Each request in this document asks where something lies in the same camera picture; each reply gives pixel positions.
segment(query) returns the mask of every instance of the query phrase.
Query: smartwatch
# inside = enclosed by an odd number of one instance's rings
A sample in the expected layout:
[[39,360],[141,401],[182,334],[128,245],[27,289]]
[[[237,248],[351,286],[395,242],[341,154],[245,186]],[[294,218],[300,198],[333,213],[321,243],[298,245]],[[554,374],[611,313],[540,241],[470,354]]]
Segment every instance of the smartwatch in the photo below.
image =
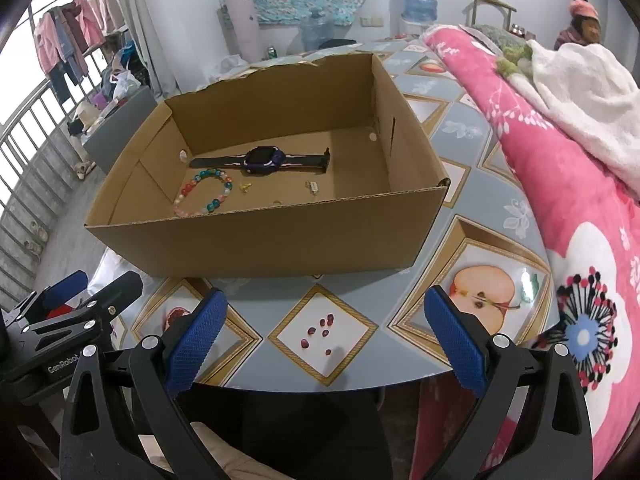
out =
[[194,158],[190,168],[239,168],[247,173],[270,174],[278,170],[322,170],[326,173],[331,153],[324,155],[286,155],[275,146],[258,146],[245,155]]

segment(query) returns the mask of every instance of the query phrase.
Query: cardboard box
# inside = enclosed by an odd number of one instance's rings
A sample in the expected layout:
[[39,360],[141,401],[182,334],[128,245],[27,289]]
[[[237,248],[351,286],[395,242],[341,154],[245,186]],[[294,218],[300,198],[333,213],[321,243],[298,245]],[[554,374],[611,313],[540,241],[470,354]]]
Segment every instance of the cardboard box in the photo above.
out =
[[[174,216],[197,170],[180,160],[255,146],[321,154],[328,171],[248,176],[212,214]],[[314,196],[306,181],[318,183]],[[251,187],[241,192],[241,184]],[[411,266],[449,187],[405,98],[371,54],[273,66],[160,103],[108,174],[86,219],[153,276],[289,276]],[[206,178],[182,202],[222,192]]]

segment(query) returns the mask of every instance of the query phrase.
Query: watch face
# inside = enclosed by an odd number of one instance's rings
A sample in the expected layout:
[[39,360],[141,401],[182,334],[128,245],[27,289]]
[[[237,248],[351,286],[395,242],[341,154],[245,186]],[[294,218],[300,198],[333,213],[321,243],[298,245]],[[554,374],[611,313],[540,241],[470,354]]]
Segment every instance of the watch face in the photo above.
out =
[[247,164],[266,164],[276,152],[273,146],[258,146],[246,154]]

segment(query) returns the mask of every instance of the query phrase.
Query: balcony railing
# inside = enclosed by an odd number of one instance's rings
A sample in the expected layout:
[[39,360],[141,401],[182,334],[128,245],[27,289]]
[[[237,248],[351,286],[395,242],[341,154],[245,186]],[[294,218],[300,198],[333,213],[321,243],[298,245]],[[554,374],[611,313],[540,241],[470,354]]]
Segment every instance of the balcony railing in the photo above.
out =
[[80,183],[80,161],[66,121],[78,103],[98,91],[107,63],[93,49],[85,54],[89,76],[71,99],[58,104],[43,81],[0,133],[0,306],[10,310],[33,286],[40,254],[66,203]]

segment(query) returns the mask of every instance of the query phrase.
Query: pink blanket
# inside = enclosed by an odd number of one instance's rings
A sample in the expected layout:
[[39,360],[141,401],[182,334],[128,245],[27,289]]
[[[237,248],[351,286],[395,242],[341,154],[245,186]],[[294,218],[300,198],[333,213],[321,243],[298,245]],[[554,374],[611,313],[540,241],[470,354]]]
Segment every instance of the pink blanket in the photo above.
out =
[[594,478],[640,404],[640,210],[625,185],[540,116],[495,72],[495,56],[456,28],[430,31],[436,51],[485,114],[522,183],[547,249],[563,342],[589,410]]

